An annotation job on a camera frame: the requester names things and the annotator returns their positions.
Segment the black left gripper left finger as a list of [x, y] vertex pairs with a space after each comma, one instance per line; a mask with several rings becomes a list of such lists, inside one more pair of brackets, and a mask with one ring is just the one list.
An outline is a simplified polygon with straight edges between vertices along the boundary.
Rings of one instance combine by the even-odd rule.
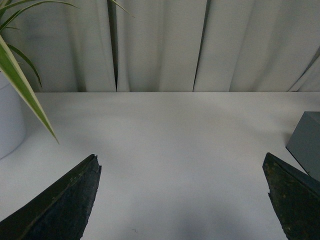
[[96, 199], [102, 167], [89, 155], [0, 222], [2, 240], [79, 240]]

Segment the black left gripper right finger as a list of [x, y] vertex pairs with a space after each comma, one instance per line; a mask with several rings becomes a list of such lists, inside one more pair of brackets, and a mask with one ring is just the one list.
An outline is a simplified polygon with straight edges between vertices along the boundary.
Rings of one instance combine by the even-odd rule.
[[262, 169], [269, 199], [289, 240], [320, 238], [320, 182], [271, 153]]

